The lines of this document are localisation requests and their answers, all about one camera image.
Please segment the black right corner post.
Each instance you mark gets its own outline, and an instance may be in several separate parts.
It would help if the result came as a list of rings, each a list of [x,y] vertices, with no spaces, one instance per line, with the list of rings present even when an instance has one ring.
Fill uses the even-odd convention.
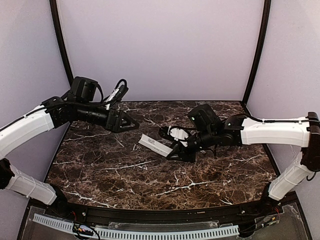
[[[270,16],[270,11],[271,11],[271,5],[272,1],[271,0],[265,0],[263,2],[263,11],[262,11],[262,16],[261,16],[261,23],[260,23],[260,28],[259,28],[259,34],[258,34],[258,39],[257,39],[257,44],[256,44],[256,49],[252,61],[252,66],[251,70],[249,73],[248,81],[246,84],[246,88],[243,94],[243,98],[241,101],[241,104],[243,105],[243,108],[246,108],[252,93],[252,89],[255,83],[256,75],[258,72],[259,68],[259,63],[260,59],[262,56],[262,51],[265,43],[265,37],[267,33],[267,28],[268,28],[268,23],[269,23],[269,16]]]

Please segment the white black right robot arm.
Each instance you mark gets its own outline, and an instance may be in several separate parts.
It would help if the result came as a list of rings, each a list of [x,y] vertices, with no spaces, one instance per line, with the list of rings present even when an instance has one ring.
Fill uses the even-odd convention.
[[[263,208],[271,208],[312,173],[320,170],[320,120],[315,112],[292,119],[258,119],[246,114],[220,119],[208,104],[188,113],[191,128],[165,126],[159,135],[172,142],[167,160],[193,163],[196,153],[218,146],[254,144],[292,145],[301,148],[293,163],[262,194]]]

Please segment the white remote control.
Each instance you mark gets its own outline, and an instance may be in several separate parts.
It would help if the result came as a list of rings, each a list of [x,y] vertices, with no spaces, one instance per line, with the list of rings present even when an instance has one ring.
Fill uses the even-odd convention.
[[[138,143],[163,157],[167,157],[173,151],[172,148],[154,140],[145,134],[141,135]]]

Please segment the black corner frame post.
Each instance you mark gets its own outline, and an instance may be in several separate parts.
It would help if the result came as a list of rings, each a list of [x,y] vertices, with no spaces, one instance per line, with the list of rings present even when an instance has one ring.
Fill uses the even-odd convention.
[[[67,53],[67,48],[63,36],[62,25],[60,21],[60,15],[58,10],[58,1],[57,0],[49,0],[51,18],[53,22],[54,32],[56,41],[58,44],[58,49],[60,53],[60,57],[62,60],[62,64],[64,67],[64,71],[68,80],[69,85],[71,86],[74,80],[73,71],[71,68],[69,56]]]

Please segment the black front mounting rail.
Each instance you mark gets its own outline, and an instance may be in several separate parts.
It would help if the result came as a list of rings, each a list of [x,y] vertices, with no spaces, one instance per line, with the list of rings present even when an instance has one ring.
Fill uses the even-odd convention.
[[[218,221],[221,224],[246,224],[255,218],[265,216],[256,203],[243,203],[222,207],[187,210],[130,210],[96,207],[76,203],[66,203],[58,208],[64,214],[70,214],[81,223],[108,225],[115,223],[130,224],[186,224],[205,221]]]

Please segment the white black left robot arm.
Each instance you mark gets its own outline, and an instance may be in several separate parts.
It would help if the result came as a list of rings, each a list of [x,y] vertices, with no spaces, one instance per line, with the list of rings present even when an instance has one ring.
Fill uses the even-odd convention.
[[[139,123],[122,110],[113,109],[129,90],[121,79],[108,97],[94,102],[95,92],[102,91],[96,80],[77,76],[70,90],[54,96],[0,129],[0,188],[32,198],[47,206],[67,201],[55,185],[41,182],[18,170],[6,158],[9,153],[34,137],[74,121],[101,126],[111,133],[139,128]]]

